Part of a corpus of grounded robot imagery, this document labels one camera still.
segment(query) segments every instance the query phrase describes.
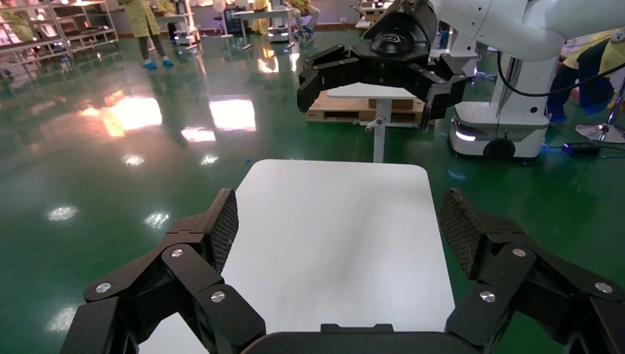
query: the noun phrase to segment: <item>metal screw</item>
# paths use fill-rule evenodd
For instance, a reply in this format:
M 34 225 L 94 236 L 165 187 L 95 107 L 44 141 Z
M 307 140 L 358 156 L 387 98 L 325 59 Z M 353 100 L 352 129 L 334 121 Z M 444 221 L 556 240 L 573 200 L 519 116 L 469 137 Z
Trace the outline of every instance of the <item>metal screw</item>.
M 103 282 L 102 284 L 98 285 L 96 287 L 96 292 L 98 294 L 103 294 L 105 293 L 108 289 L 111 288 L 111 286 L 113 286 L 113 284 L 109 283 L 109 282 Z
M 213 302 L 222 302 L 225 298 L 226 298 L 226 295 L 223 293 L 223 291 L 215 291 L 211 295 L 211 301 Z
M 184 253 L 181 249 L 175 249 L 172 251 L 172 257 L 180 257 Z
M 604 282 L 595 283 L 595 288 L 599 289 L 599 291 L 602 293 L 606 293 L 606 294 L 612 293 L 612 287 Z
M 490 291 L 482 291 L 480 297 L 486 302 L 495 302 L 495 295 Z
M 526 256 L 526 252 L 523 251 L 522 249 L 513 249 L 512 253 L 514 253 L 514 255 L 517 256 L 517 257 L 525 257 Z

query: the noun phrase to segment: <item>metal shelving unit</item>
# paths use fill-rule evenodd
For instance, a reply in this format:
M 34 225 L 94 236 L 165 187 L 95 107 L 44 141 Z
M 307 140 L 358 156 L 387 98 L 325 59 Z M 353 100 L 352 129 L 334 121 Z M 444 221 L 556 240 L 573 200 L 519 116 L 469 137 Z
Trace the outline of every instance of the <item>metal shelving unit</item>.
M 111 12 L 106 1 L 76 1 L 66 4 L 40 0 L 32 4 L 32 0 L 16 0 L 19 6 L 0 8 L 3 13 L 21 13 L 21 21 L 26 22 L 35 37 L 32 41 L 20 41 L 10 30 L 14 21 L 0 20 L 0 68 L 34 63 L 43 59 L 74 54 L 85 49 L 105 44 L 116 44 L 119 41 L 114 27 Z M 100 5 L 103 12 L 90 13 L 89 7 Z M 80 13 L 63 15 L 61 9 L 80 8 Z M 106 18 L 106 25 L 93 27 L 95 18 Z M 67 31 L 67 25 L 73 27 Z

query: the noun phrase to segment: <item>white table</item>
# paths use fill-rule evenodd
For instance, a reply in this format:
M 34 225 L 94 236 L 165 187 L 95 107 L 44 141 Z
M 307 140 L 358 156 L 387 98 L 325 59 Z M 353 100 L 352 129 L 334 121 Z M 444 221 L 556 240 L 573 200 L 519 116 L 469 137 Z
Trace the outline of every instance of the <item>white table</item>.
M 331 98 L 369 98 L 377 100 L 375 118 L 373 122 L 364 122 L 367 131 L 375 129 L 373 143 L 373 162 L 384 162 L 384 140 L 386 127 L 406 127 L 405 123 L 391 123 L 392 100 L 414 100 L 415 97 L 403 88 L 353 83 L 347 86 L 333 88 L 328 91 Z
M 248 35 L 245 32 L 245 20 L 257 20 L 260 18 L 286 18 L 286 24 L 289 31 L 289 45 L 288 48 L 292 47 L 295 43 L 293 43 L 293 36 L 291 34 L 291 26 L 289 24 L 289 14 L 293 9 L 281 9 L 281 10 L 271 10 L 271 11 L 239 11 L 238 13 L 233 13 L 233 17 L 239 17 L 241 20 L 241 28 L 243 31 L 243 43 L 245 46 L 243 50 L 248 50 L 252 47 L 251 44 L 248 44 Z
M 267 333 L 322 323 L 444 330 L 454 301 L 423 168 L 264 160 L 237 200 L 239 232 L 222 275 Z M 206 353 L 177 314 L 140 349 Z

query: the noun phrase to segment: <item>textured finger pad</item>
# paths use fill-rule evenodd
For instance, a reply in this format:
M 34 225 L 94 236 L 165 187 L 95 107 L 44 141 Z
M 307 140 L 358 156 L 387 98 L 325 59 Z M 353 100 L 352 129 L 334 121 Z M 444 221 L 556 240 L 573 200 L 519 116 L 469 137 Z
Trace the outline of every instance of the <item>textured finger pad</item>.
M 474 279 L 477 275 L 475 254 L 483 232 L 470 205 L 458 190 L 447 190 L 443 196 L 440 215 L 443 237 L 464 273 Z

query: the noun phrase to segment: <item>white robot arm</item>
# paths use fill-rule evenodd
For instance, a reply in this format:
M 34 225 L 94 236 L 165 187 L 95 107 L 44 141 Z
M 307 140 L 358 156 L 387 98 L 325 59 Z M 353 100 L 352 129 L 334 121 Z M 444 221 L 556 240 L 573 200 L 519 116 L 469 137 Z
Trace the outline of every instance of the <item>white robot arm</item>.
M 441 21 L 521 60 L 559 55 L 565 41 L 625 26 L 624 0 L 430 0 Z

